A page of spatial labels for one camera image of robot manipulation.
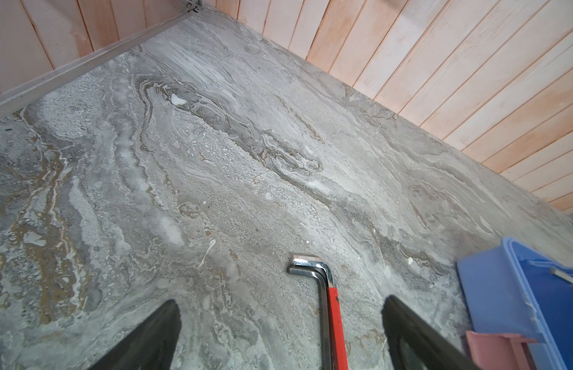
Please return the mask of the red screwdriver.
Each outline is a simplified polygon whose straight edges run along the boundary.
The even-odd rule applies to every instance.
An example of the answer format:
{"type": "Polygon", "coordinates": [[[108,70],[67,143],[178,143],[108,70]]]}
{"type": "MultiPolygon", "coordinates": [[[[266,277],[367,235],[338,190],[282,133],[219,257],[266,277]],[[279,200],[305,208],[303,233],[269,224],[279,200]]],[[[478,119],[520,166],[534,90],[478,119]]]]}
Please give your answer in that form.
{"type": "Polygon", "coordinates": [[[349,365],[346,354],[345,337],[343,333],[343,322],[340,311],[339,294],[334,280],[334,275],[328,263],[316,255],[293,254],[289,262],[289,266],[290,265],[311,268],[317,272],[320,272],[325,278],[328,297],[331,355],[333,361],[332,369],[348,369],[349,365]]]}

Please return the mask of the blue tool box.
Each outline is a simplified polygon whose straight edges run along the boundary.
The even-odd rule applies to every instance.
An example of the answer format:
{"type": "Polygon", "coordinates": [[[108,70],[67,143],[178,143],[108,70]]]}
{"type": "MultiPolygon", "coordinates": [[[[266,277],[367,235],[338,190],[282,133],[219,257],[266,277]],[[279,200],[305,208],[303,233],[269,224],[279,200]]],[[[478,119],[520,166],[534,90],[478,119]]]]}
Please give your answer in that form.
{"type": "Polygon", "coordinates": [[[573,369],[573,268],[506,237],[457,269],[471,331],[535,339],[536,369],[573,369]]]}

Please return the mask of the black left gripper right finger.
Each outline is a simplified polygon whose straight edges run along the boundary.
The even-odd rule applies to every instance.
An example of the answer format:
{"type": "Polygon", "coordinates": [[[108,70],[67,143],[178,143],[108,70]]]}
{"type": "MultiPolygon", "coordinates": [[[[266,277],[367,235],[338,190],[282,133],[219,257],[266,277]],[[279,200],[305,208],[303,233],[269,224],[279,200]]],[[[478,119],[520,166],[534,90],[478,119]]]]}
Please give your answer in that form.
{"type": "Polygon", "coordinates": [[[383,328],[395,369],[476,369],[477,365],[398,297],[386,298],[383,328]]]}

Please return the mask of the black hex key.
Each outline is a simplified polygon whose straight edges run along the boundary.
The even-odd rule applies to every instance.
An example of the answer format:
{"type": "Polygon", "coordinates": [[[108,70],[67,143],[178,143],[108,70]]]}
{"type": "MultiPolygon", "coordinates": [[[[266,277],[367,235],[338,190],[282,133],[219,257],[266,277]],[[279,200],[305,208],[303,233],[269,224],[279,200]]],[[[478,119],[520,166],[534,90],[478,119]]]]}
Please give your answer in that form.
{"type": "Polygon", "coordinates": [[[326,280],[320,272],[311,268],[290,265],[287,268],[289,274],[309,277],[317,282],[320,306],[320,348],[322,369],[331,370],[333,361],[331,355],[330,331],[329,331],[329,311],[326,280]]]}

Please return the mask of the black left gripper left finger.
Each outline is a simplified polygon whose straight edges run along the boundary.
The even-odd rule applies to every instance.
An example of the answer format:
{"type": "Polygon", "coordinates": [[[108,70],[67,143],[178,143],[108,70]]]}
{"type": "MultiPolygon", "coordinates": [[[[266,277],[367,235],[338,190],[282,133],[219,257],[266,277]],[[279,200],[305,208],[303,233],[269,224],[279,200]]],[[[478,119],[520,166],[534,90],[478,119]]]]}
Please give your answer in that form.
{"type": "Polygon", "coordinates": [[[91,368],[170,369],[181,328],[179,307],[169,299],[91,368]]]}

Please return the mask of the pink tool box latch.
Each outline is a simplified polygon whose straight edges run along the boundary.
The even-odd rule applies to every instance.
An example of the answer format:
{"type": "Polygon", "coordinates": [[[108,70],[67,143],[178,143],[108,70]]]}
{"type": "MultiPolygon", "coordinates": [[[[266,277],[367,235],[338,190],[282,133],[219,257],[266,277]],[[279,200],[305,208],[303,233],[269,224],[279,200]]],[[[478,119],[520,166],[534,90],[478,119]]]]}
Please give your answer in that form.
{"type": "Polygon", "coordinates": [[[482,334],[466,332],[472,361],[480,369],[536,369],[528,339],[519,334],[482,334]]]}

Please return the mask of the aluminium frame rail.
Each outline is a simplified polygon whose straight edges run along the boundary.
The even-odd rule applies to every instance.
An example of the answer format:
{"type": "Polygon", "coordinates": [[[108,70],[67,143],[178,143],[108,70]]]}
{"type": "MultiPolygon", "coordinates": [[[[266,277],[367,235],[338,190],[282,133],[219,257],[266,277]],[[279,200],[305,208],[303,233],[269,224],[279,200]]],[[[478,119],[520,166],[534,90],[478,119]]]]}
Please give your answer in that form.
{"type": "Polygon", "coordinates": [[[49,92],[58,89],[66,83],[82,76],[86,72],[103,65],[109,60],[129,51],[144,41],[160,34],[166,29],[180,23],[191,13],[198,12],[203,3],[201,1],[181,1],[182,12],[180,15],[152,26],[146,30],[131,35],[121,41],[106,46],[87,56],[66,64],[58,69],[50,71],[36,79],[17,86],[0,95],[0,119],[21,109],[27,104],[43,97],[49,92]]]}

